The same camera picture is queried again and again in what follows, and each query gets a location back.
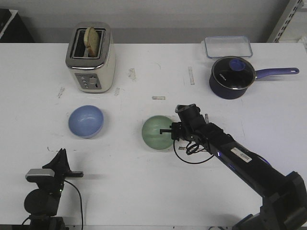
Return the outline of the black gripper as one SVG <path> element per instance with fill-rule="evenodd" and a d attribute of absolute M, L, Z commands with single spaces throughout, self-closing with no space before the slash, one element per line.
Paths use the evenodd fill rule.
<path fill-rule="evenodd" d="M 51 182 L 52 192 L 61 192 L 66 178 L 81 178 L 83 171 L 72 171 L 69 166 L 66 149 L 61 148 L 56 156 L 43 169 L 52 169 L 54 176 Z"/>
<path fill-rule="evenodd" d="M 176 140 L 203 141 L 201 129 L 208 124 L 206 117 L 194 112 L 180 112 L 177 115 L 180 122 L 173 122 L 171 129 L 160 129 L 160 134 L 172 133 L 172 139 Z"/>

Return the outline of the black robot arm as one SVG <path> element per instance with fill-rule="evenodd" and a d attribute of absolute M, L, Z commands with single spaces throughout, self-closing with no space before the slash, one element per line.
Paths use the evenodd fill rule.
<path fill-rule="evenodd" d="M 50 163 L 42 168 L 30 169 L 25 179 L 37 184 L 24 200 L 24 208 L 29 213 L 30 230 L 68 230 L 63 217 L 57 216 L 64 183 L 67 178 L 82 178 L 82 171 L 70 169 L 65 149 L 60 149 Z"/>
<path fill-rule="evenodd" d="M 173 140 L 203 146 L 262 197 L 259 213 L 243 218 L 234 230 L 297 230 L 306 223 L 307 190 L 298 173 L 284 176 L 202 115 L 180 115 L 180 120 L 167 130 Z"/>

